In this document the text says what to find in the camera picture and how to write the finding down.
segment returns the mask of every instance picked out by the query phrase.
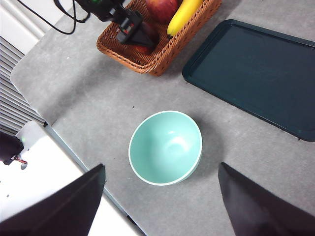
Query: bowl rim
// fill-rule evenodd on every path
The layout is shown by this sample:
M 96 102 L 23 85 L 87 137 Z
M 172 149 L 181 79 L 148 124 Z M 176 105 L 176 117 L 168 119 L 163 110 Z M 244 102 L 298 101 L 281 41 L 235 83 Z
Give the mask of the bowl rim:
M 181 114 L 185 117 L 187 117 L 188 119 L 190 119 L 192 121 L 192 123 L 194 124 L 194 126 L 197 128 L 198 130 L 198 135 L 199 135 L 199 140 L 200 140 L 200 147 L 199 147 L 199 153 L 198 153 L 198 156 L 194 162 L 194 164 L 192 165 L 192 167 L 184 174 L 182 175 L 181 177 L 179 177 L 178 179 L 174 180 L 174 181 L 171 181 L 171 182 L 167 182 L 167 183 L 155 183 L 155 182 L 151 182 L 151 181 L 148 181 L 146 180 L 145 178 L 143 178 L 134 168 L 133 164 L 132 164 L 132 161 L 131 161 L 131 156 L 130 156 L 130 148 L 131 148 L 131 143 L 133 141 L 133 138 L 134 138 L 134 135 L 136 134 L 136 132 L 138 131 L 138 129 L 147 121 L 149 120 L 150 118 L 152 117 L 155 117 L 159 114 L 162 114 L 162 113 L 178 113 L 178 114 Z M 197 123 L 190 117 L 188 116 L 187 114 L 183 113 L 183 112 L 179 112 L 179 111 L 172 111 L 172 110 L 169 110 L 169 111 L 161 111 L 161 112 L 157 112 L 157 113 L 154 113 L 153 115 L 150 115 L 149 117 L 145 118 L 138 126 L 137 128 L 135 129 L 135 131 L 133 132 L 132 134 L 132 137 L 130 139 L 130 142 L 129 142 L 129 148 L 128 148 L 128 156 L 129 156 L 129 163 L 130 163 L 130 166 L 133 170 L 133 172 L 141 179 L 143 180 L 144 182 L 148 183 L 148 184 L 152 184 L 152 185 L 155 185 L 155 186 L 167 186 L 167 185 L 171 185 L 171 184 L 175 184 L 175 183 L 178 183 L 178 182 L 181 182 L 183 181 L 184 179 L 186 179 L 187 177 L 189 177 L 193 172 L 194 170 L 196 169 L 197 165 L 199 164 L 199 161 L 200 161 L 200 158 L 201 158 L 201 153 L 202 153 L 202 136 L 201 136 L 201 132 L 200 132 L 200 129 L 197 125 Z

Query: plastic tray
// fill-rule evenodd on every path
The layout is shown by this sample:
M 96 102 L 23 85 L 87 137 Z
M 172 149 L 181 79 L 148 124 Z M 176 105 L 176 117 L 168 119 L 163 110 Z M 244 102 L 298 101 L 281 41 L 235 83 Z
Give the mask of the plastic tray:
M 315 42 L 221 22 L 183 69 L 191 84 L 305 141 L 315 141 Z

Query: teal bowl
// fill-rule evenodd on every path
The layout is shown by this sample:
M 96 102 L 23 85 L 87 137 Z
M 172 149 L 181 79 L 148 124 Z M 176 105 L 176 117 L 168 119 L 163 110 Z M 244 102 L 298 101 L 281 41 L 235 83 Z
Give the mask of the teal bowl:
M 164 111 L 146 118 L 136 128 L 129 143 L 129 161 L 143 181 L 170 185 L 194 172 L 201 150 L 196 122 L 184 113 Z

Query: radiator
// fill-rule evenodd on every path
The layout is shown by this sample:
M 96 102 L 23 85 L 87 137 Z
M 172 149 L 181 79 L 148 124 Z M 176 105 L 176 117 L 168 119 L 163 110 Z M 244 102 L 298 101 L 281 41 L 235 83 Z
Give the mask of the radiator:
M 41 125 L 45 121 L 10 81 L 13 67 L 24 55 L 4 38 L 1 37 L 0 42 L 0 130 L 15 135 L 28 121 L 34 120 Z

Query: wicker basket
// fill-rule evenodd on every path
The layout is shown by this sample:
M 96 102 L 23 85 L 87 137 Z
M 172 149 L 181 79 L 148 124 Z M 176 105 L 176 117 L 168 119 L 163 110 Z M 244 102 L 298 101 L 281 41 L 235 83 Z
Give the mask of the wicker basket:
M 150 18 L 145 0 L 132 0 L 127 8 L 138 10 L 144 21 L 155 26 L 160 42 L 150 55 L 143 55 L 128 45 L 122 45 L 116 39 L 118 25 L 111 23 L 98 37 L 96 46 L 104 54 L 138 73 L 161 75 L 171 64 L 175 56 L 189 43 L 198 30 L 212 17 L 220 7 L 221 0 L 204 0 L 203 4 L 171 40 L 167 39 L 167 26 L 156 23 Z

